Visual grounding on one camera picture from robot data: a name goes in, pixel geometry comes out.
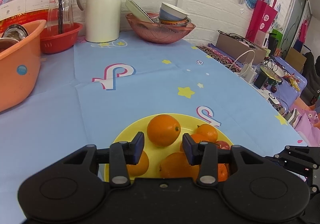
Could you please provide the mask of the red apple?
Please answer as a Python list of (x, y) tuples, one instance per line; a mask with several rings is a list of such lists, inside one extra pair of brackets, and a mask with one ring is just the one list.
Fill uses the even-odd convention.
[(215, 144), (219, 149), (230, 150), (230, 145), (226, 141), (216, 141)]

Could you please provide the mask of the small orange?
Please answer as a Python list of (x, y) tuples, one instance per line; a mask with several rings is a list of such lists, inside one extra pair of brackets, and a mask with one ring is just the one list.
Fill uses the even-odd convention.
[(216, 128), (210, 124), (198, 125), (196, 133), (202, 135), (210, 142), (216, 142), (218, 139), (218, 132)]
[(217, 178), (219, 182), (224, 182), (228, 179), (228, 169), (225, 164), (219, 163), (217, 169)]

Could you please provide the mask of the orange tangerine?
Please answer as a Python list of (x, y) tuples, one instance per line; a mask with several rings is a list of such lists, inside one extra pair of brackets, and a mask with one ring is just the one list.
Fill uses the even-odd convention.
[(190, 165), (184, 152), (168, 155), (159, 165), (161, 178), (186, 178), (196, 180), (199, 175), (199, 165)]

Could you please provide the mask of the blue cartoon tablecloth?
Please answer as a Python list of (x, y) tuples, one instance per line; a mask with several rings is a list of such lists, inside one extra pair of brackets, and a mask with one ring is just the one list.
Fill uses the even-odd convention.
[(306, 145), (242, 78), (186, 41), (145, 42), (123, 32), (114, 43), (79, 40), (45, 57), (36, 86), (1, 113), (1, 223), (21, 223), (17, 201), (29, 176), (86, 144), (107, 148), (140, 118), (180, 113), (209, 119), (261, 156)]

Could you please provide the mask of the white power strip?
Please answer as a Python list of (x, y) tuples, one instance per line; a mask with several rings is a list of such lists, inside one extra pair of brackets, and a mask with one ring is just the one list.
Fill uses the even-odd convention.
[(254, 85), (255, 80), (258, 78), (258, 73), (255, 76), (253, 82), (249, 83), (246, 82), (243, 78), (243, 80), (251, 87), (253, 88), (257, 93), (259, 93), (260, 96), (262, 96), (266, 101), (268, 101), (269, 104), (271, 104), (272, 107), (274, 107), (277, 111), (281, 110), (282, 106), (280, 103), (280, 98), (276, 98), (271, 91), (267, 90), (264, 86), (258, 88)]

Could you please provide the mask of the white charger plug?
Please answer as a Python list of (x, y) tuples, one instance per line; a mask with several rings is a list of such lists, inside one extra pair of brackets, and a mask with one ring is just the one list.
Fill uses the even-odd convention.
[(246, 82), (253, 82), (255, 76), (257, 75), (255, 68), (251, 64), (244, 64), (241, 72), (239, 74)]

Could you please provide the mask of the cardboard box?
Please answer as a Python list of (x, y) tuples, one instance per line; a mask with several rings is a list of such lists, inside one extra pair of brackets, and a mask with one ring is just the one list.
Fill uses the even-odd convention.
[(240, 55), (242, 55), (246, 51), (253, 50), (255, 53), (255, 56), (253, 56), (253, 52), (248, 52), (244, 54), (244, 56), (238, 59), (238, 61), (241, 63), (250, 62), (252, 58), (254, 58), (253, 64), (257, 65), (261, 63), (266, 56), (265, 49), (261, 49), (259, 47), (252, 48), (248, 46), (246, 43), (242, 41), (238, 41), (235, 38), (232, 38), (224, 34), (219, 34), (215, 46), (221, 51), (223, 51), (225, 54), (227, 54), (228, 56), (231, 56), (232, 58), (238, 58)]

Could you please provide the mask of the pink glass bowl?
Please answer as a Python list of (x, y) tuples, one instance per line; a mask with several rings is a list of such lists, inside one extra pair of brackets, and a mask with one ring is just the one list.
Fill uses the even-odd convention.
[(144, 22), (139, 20), (132, 13), (128, 13), (126, 19), (131, 26), (131, 29), (143, 40), (156, 44), (171, 44), (175, 43), (195, 28), (192, 22), (184, 26), (181, 25), (165, 25), (160, 23)]

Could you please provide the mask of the red plastic basket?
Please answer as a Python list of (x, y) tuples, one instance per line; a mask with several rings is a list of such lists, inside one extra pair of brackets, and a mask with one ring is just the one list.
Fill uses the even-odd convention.
[(74, 28), (63, 34), (50, 36), (45, 28), (40, 34), (40, 49), (43, 54), (57, 54), (71, 48), (83, 28), (81, 23), (74, 23)]

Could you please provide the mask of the white blue ceramic bowl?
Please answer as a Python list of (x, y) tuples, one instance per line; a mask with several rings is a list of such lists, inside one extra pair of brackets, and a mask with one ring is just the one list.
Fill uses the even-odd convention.
[(160, 11), (159, 11), (159, 18), (165, 21), (182, 21), (186, 19), (189, 14), (178, 8), (172, 4), (162, 2)]

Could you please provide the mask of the orange plastic basin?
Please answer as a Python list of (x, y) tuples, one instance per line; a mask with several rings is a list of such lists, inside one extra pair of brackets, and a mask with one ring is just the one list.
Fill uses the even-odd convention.
[(33, 91), (41, 66), (40, 33), (44, 19), (23, 25), (28, 36), (1, 52), (1, 111), (24, 101)]

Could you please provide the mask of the white tilted dish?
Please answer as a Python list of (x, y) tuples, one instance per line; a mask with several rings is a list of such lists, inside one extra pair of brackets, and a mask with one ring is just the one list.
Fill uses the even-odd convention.
[(131, 13), (140, 21), (154, 23), (152, 18), (133, 0), (126, 0), (125, 5), (131, 11)]

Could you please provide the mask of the pink gift bag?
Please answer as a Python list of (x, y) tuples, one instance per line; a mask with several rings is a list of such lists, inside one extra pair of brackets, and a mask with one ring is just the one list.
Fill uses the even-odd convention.
[(246, 33), (246, 39), (262, 48), (268, 38), (269, 31), (278, 11), (277, 0), (258, 0)]

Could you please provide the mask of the white thermos jug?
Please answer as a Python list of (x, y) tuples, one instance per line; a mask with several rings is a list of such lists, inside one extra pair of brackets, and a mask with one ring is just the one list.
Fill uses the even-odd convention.
[(85, 39), (91, 43), (115, 41), (120, 34), (121, 0), (76, 0), (85, 12)]

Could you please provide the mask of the steel bowls in basin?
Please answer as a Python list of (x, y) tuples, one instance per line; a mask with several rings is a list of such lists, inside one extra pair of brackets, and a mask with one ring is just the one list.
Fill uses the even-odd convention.
[(26, 28), (20, 24), (12, 24), (6, 28), (0, 40), (1, 52), (28, 36)]

